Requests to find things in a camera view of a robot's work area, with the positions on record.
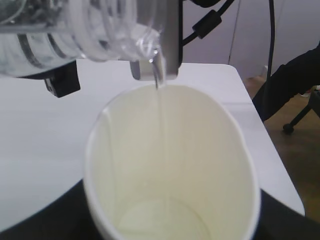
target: white table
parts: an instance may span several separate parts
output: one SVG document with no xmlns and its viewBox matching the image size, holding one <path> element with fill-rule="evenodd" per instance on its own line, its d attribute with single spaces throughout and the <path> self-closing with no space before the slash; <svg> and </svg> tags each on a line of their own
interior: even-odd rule
<svg viewBox="0 0 320 240">
<path fill-rule="evenodd" d="M 52 96 L 41 80 L 0 79 L 0 231 L 53 202 L 83 176 L 87 136 L 104 105 L 144 84 L 129 63 L 79 60 L 81 91 Z M 237 73 L 228 65 L 185 63 L 177 84 L 204 89 L 234 116 L 260 186 L 297 212 L 304 207 Z"/>
</svg>

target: black cable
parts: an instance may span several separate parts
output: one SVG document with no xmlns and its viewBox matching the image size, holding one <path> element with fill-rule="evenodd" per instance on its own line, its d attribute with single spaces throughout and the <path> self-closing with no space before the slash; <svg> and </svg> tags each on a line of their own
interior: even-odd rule
<svg viewBox="0 0 320 240">
<path fill-rule="evenodd" d="M 270 48 L 269 48 L 269 59 L 268 59 L 268 71 L 266 74 L 266 82 L 264 86 L 264 93 L 263 93 L 263 111 L 267 111 L 269 100 L 268 94 L 270 89 L 270 78 L 271 78 L 271 71 L 272 71 L 272 64 L 274 59 L 274 50 L 275 50 L 275 41 L 276 41 L 276 20 L 275 20 L 275 4 L 274 0 L 269 0 L 269 12 L 270 12 Z"/>
<path fill-rule="evenodd" d="M 222 5 L 222 7 L 218 10 L 218 14 L 220 14 L 220 16 L 222 16 L 222 14 L 224 14 L 227 9 L 230 7 L 230 5 L 234 2 L 235 0 L 226 0 L 226 2 Z"/>
<path fill-rule="evenodd" d="M 227 9 L 230 7 L 230 5 L 234 2 L 235 0 L 226 0 L 226 2 L 221 6 L 221 8 L 216 12 L 216 15 L 220 18 L 222 14 L 224 14 Z M 213 28 L 215 28 L 216 25 L 212 26 L 212 29 L 209 29 L 209 31 L 206 33 L 208 34 L 210 31 L 213 30 Z M 189 36 L 187 36 L 185 39 L 183 39 L 182 41 L 182 45 L 185 46 L 188 43 L 192 42 L 194 39 L 196 39 L 198 37 L 198 34 L 196 32 L 193 32 L 192 34 L 190 34 Z"/>
<path fill-rule="evenodd" d="M 196 39 L 197 34 L 195 32 L 191 33 L 189 36 L 187 36 L 185 39 L 182 41 L 182 45 L 185 46 L 188 43 L 192 42 L 194 39 Z"/>
</svg>

